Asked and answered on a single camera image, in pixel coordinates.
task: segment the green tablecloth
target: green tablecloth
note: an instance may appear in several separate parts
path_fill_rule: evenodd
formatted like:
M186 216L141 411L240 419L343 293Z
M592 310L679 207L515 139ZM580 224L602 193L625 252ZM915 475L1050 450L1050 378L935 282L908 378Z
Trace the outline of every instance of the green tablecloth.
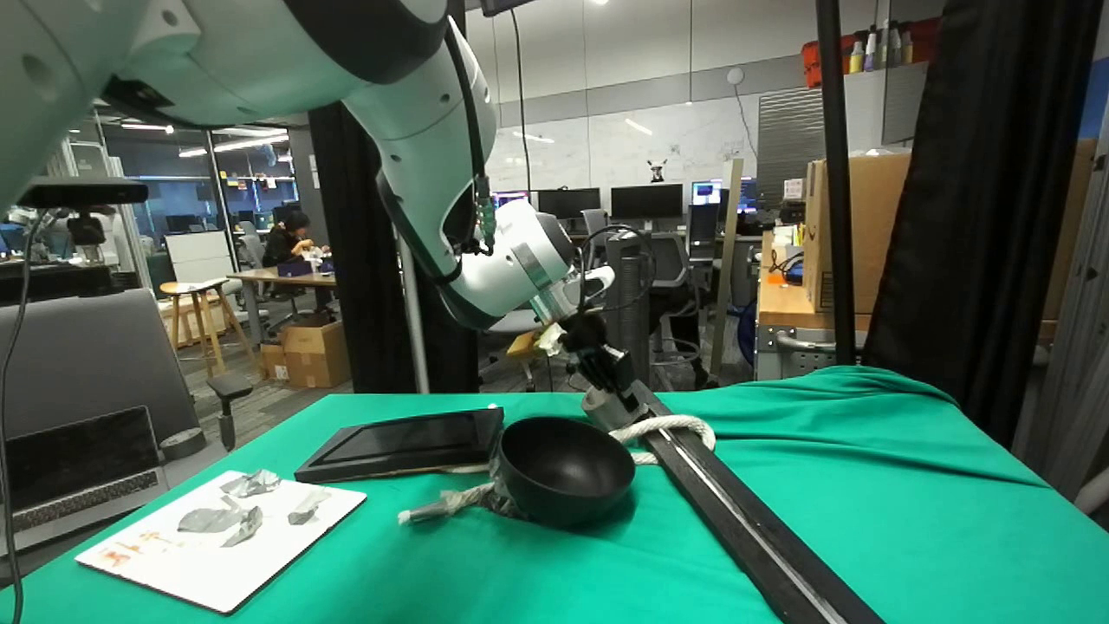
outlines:
M1109 621L1109 534L930 386L826 369L662 400L736 438L716 456L887 621ZM165 499L225 468L292 475L351 423L484 404L524 419L580 415L584 400L329 397ZM595 534L557 534L484 509L438 528L395 523L402 505L469 481L351 481L372 499L231 621L773 621L662 468L641 468L633 513ZM80 569L75 553L28 578L28 624L225 621Z

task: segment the white paper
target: white paper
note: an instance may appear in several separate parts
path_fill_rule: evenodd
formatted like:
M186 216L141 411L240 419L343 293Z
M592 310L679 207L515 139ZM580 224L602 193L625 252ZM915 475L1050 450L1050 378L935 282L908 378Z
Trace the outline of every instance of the white paper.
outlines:
M204 481L183 499L172 499L154 516L75 555L75 563L230 614L364 499L364 491L281 479L261 497L231 497L230 503L225 484L240 479L244 472L225 472ZM319 499L319 505L309 505L309 519L301 516L301 523L294 523L292 509L305 509L305 499ZM182 523L183 516L225 513L231 513L235 523L221 532L197 534L183 532L194 523ZM247 532L247 513L261 519L257 534Z

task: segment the black strap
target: black strap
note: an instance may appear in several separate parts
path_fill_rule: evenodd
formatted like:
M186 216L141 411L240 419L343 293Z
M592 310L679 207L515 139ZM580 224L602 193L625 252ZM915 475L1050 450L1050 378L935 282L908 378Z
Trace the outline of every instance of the black strap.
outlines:
M630 397L644 412L669 412L641 380ZM879 621L699 438L644 443L785 621Z

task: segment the long metal rod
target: long metal rod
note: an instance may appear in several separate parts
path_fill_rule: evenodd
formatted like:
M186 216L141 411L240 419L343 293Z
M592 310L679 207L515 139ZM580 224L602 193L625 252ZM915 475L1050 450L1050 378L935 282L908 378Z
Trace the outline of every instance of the long metal rod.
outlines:
M630 397L637 412L669 412L637 380ZM879 621L699 438L648 435L644 443L785 621Z
M854 187L848 187L848 161L845 161L839 0L819 0L819 38L820 38L826 163L827 163L827 213L831 213L827 223L831 223L835 364L857 364Z
M424 315L421 315L421 293L417 293L417 260L413 260L413 251L402 235L395 235L395 248L402 252L402 288L405 288L417 392L425 397L431 380L425 380Z
M240 248L235 248L231 207L230 207L230 193L221 190L213 133L204 133L204 155L207 155L204 163L207 163L207 178L213 178L213 198L216 198L216 213L217 213L217 223L221 223L221 235L230 244L231 270L244 270Z

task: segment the black pole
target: black pole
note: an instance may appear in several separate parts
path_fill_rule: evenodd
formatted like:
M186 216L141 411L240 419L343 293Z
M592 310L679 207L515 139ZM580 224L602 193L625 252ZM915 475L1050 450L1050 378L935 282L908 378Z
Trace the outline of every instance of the black pole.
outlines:
M839 0L819 0L826 163L831 223L831 319L835 364L857 364L857 266L854 266L854 185L845 161L841 45Z

